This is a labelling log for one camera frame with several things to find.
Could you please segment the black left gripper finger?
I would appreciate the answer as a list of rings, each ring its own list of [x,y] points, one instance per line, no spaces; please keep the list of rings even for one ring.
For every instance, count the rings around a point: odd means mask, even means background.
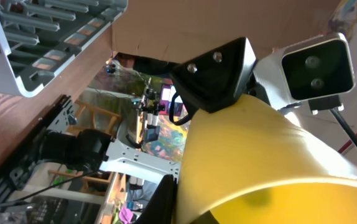
[[[163,176],[146,208],[134,224],[171,224],[176,196],[177,179],[171,174]]]

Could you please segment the yellow plastic cup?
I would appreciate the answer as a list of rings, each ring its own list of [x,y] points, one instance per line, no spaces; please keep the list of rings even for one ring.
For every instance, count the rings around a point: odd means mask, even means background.
[[[357,167],[249,95],[193,117],[175,223],[357,223]]]

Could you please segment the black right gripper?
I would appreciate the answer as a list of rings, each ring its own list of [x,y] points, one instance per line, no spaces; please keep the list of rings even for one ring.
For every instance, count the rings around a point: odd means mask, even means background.
[[[302,102],[290,95],[281,65],[284,52],[276,49],[257,61],[249,39],[240,37],[176,66],[170,76],[184,102],[209,113],[235,104],[251,77],[256,98],[286,115]]]

